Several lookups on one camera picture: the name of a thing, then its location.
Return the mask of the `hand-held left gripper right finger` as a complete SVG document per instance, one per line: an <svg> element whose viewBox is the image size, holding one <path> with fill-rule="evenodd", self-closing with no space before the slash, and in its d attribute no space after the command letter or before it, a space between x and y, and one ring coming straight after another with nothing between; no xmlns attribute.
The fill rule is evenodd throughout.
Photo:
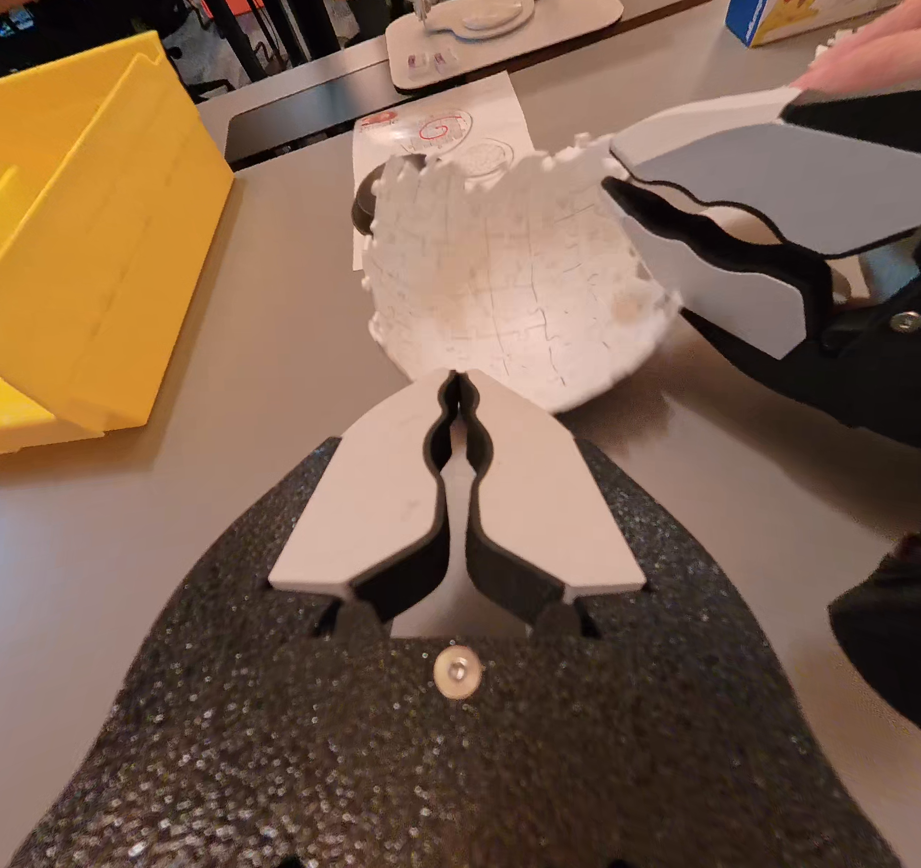
<svg viewBox="0 0 921 868"><path fill-rule="evenodd" d="M647 583L574 436L478 369L459 378L473 585L527 625L545 609Z"/></svg>

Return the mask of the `yellow plastic bin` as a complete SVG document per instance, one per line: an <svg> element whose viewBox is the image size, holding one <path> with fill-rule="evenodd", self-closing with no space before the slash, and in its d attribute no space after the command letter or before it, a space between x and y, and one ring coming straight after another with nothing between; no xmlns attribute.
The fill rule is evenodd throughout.
<svg viewBox="0 0 921 868"><path fill-rule="evenodd" d="M142 427L233 173L155 32L1 102L1 451Z"/></svg>

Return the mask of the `white printed paper sheet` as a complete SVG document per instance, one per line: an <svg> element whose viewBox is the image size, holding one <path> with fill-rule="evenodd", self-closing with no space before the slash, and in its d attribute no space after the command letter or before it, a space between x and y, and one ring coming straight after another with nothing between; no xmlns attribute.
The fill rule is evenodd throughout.
<svg viewBox="0 0 921 868"><path fill-rule="evenodd" d="M470 214L514 164L535 149L507 73L360 118L352 133L354 189L392 158L423 155L428 176L420 203L435 236L456 234L454 221Z"/></svg>

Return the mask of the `loose white puzzle pieces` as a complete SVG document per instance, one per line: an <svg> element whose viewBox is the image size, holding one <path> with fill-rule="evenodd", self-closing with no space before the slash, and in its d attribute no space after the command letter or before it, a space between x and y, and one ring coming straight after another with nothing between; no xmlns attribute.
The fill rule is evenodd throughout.
<svg viewBox="0 0 921 868"><path fill-rule="evenodd" d="M835 33L832 36L830 36L828 39L826 39L823 43L819 44L815 48L813 60L812 60L812 63L810 63L810 68L818 60L820 60L824 54L826 54L831 49L833 49L835 45L838 45L841 42L846 41L848 38L850 38L855 33L858 33L862 29L863 27L859 26L859 27L854 27L854 28L849 28L849 29L840 29L840 30L835 31Z"/></svg>

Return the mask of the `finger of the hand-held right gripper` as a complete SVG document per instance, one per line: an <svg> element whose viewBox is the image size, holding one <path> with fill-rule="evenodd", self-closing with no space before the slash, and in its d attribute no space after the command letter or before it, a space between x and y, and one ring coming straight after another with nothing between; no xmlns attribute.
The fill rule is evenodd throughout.
<svg viewBox="0 0 921 868"><path fill-rule="evenodd" d="M821 255L781 240L764 217L694 206L674 188L606 177L602 190L641 264L691 314L780 359L818 337L835 306Z"/></svg>
<svg viewBox="0 0 921 868"><path fill-rule="evenodd" d="M639 183L760 217L777 238L840 259L920 225L920 91L792 87L653 114L614 134Z"/></svg>

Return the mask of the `person's dark clothing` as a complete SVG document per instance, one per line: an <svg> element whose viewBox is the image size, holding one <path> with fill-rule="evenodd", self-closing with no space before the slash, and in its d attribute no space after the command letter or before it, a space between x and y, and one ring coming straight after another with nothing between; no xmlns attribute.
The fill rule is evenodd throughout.
<svg viewBox="0 0 921 868"><path fill-rule="evenodd" d="M920 725L920 535L905 535L869 577L828 606L835 640L896 713Z"/></svg>

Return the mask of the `white rounded base plate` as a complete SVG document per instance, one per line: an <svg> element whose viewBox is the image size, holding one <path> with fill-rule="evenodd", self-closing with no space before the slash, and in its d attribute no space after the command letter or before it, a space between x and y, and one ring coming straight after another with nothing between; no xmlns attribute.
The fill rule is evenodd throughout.
<svg viewBox="0 0 921 868"><path fill-rule="evenodd" d="M390 79L419 91L613 26L620 0L446 0L385 32Z"/></svg>

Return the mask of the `black round stand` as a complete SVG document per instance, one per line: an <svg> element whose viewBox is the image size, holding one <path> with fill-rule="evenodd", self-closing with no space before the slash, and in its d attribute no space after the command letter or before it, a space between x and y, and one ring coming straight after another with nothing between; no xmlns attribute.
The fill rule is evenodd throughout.
<svg viewBox="0 0 921 868"><path fill-rule="evenodd" d="M370 237L373 234L372 223L375 217L377 200L374 185L382 176L385 166L392 160L396 160L401 164L409 164L416 171L421 171L425 166L426 155L423 153L409 153L393 156L378 164L358 184L354 191L351 219L354 229L365 237Z"/></svg>

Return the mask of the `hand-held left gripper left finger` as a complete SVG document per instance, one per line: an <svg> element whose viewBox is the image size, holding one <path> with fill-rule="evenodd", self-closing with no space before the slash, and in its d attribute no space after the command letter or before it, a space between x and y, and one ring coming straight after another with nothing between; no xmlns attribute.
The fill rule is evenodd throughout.
<svg viewBox="0 0 921 868"><path fill-rule="evenodd" d="M437 369L351 425L274 563L274 589L365 602L383 622L431 595L449 567L441 470L459 398L459 375Z"/></svg>

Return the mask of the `black tripod legs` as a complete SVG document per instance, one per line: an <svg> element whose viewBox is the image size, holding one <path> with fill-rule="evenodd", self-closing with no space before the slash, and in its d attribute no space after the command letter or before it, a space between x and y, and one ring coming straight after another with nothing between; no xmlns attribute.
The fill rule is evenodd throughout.
<svg viewBox="0 0 921 868"><path fill-rule="evenodd" d="M341 45L324 0L261 0L260 11L253 0L247 0L259 29L268 41L271 53L279 58L281 42L291 66L331 56ZM236 60L250 82L269 77L268 69L249 36L240 27L226 0L202 0L211 14L220 36L230 46Z"/></svg>

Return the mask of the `person's right hand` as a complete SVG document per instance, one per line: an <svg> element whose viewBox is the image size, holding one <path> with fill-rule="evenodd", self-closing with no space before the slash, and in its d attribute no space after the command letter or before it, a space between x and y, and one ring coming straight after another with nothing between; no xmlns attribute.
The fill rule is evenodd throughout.
<svg viewBox="0 0 921 868"><path fill-rule="evenodd" d="M869 93L920 78L920 0L904 0L835 45L791 83L800 91Z"/></svg>

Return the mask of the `white puzzle ball half shell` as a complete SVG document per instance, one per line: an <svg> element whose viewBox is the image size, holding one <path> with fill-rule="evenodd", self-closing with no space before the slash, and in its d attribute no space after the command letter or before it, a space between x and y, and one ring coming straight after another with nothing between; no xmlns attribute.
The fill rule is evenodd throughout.
<svg viewBox="0 0 921 868"><path fill-rule="evenodd" d="M478 369L551 414L644 365L680 315L602 182L612 134L522 157L493 183L454 160L391 156L362 252L368 332L411 381Z"/></svg>

